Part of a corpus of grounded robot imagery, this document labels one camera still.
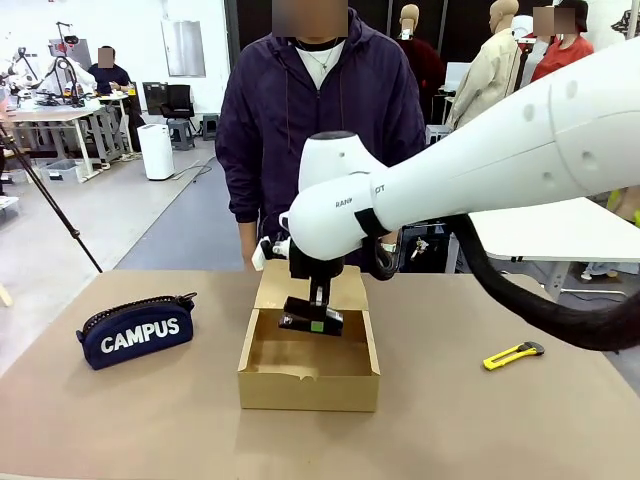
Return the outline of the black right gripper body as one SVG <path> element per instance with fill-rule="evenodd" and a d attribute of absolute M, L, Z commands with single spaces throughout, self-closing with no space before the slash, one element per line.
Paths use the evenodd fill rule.
<path fill-rule="evenodd" d="M 290 244 L 288 260 L 291 277 L 301 280 L 331 280 L 344 269 L 343 257 L 318 260 L 303 253 L 295 243 Z"/>

